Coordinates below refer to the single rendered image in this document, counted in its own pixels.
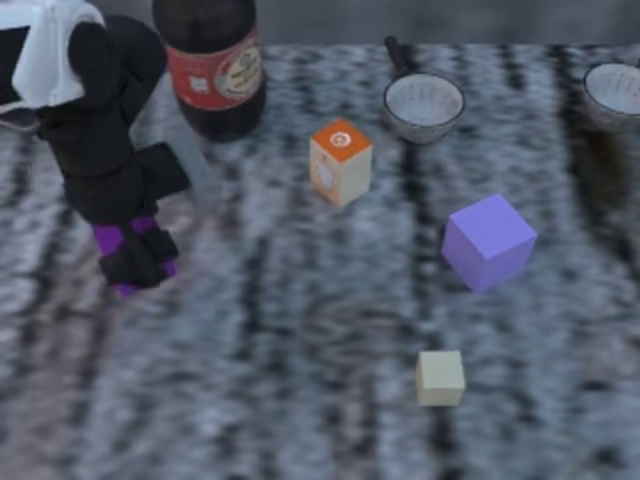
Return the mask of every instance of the marble tabletop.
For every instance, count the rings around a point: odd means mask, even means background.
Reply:
[[[0,478],[640,478],[640,136],[598,132],[580,97],[589,66],[640,46],[406,53],[467,97],[426,148],[380,122],[382,48],[265,49],[262,125],[206,146],[219,208],[163,202],[181,274],[126,300],[48,147],[0,132]],[[338,116],[374,143],[343,210],[308,181],[309,135]],[[133,135],[179,122],[165,79]],[[496,192],[540,238],[472,295],[440,232]],[[425,349],[462,351],[459,407],[417,406]]]

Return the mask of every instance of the beige cube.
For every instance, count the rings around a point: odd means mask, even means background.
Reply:
[[[416,389],[421,407],[457,406],[465,389],[460,351],[420,352]]]
[[[329,202],[344,207],[369,190],[373,146],[343,119],[311,136],[311,184]]]

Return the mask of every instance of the orange box top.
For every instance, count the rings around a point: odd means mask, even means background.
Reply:
[[[362,132],[342,118],[317,131],[311,138],[340,163],[371,146],[371,141]]]

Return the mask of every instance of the toy figure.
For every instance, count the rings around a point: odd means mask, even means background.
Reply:
[[[194,171],[210,175],[197,153],[132,146],[129,129],[165,66],[159,37],[141,22],[104,19],[84,0],[0,0],[0,114],[35,113],[67,200],[92,225],[102,273],[122,295],[176,274],[157,202],[190,189]]]

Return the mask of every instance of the purple cube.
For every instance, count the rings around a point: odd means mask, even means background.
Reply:
[[[520,273],[538,234],[496,193],[449,216],[442,255],[474,293]]]

